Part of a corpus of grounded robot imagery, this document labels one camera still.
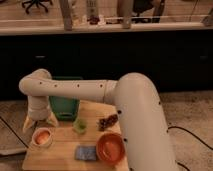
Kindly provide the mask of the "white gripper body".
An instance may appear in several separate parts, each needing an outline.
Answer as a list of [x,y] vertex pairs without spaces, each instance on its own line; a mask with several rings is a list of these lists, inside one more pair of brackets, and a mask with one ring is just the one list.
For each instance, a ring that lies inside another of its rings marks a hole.
[[47,119],[51,114],[49,99],[46,96],[28,97],[28,116],[34,121]]

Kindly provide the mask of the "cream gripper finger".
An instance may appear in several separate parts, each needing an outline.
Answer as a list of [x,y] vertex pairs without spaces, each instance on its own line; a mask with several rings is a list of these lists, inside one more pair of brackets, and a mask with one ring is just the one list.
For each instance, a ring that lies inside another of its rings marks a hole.
[[32,126],[34,126],[34,125],[35,125],[35,121],[34,121],[31,117],[26,116],[25,122],[24,122],[24,124],[23,124],[22,131],[23,131],[24,133],[26,133],[27,130],[30,129],[30,128],[31,128]]
[[46,119],[46,122],[54,127],[58,127],[59,126],[59,123],[58,123],[58,120],[55,116],[54,113],[51,113],[48,118]]

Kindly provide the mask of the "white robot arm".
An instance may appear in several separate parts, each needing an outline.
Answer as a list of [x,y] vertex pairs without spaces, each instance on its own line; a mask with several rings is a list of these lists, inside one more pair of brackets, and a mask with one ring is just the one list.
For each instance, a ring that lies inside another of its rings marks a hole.
[[54,80],[48,70],[37,69],[20,79],[18,87],[28,99],[24,130],[37,121],[58,124],[51,96],[113,105],[130,168],[179,171],[158,91],[146,75],[132,72],[118,80]]

